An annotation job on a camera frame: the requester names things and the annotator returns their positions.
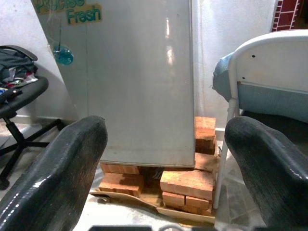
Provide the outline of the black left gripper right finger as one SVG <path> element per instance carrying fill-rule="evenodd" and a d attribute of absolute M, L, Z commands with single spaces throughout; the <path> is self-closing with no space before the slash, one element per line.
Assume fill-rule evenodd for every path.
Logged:
<path fill-rule="evenodd" d="M 267 227 L 308 229 L 308 157 L 283 133 L 247 116 L 226 125 L 225 142 Z"/>

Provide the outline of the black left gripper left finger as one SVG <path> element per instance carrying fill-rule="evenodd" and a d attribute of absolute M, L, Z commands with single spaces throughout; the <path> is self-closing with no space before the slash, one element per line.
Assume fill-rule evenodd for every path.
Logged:
<path fill-rule="evenodd" d="M 100 116 L 65 127 L 1 199 L 1 230 L 73 230 L 107 140 Z"/>

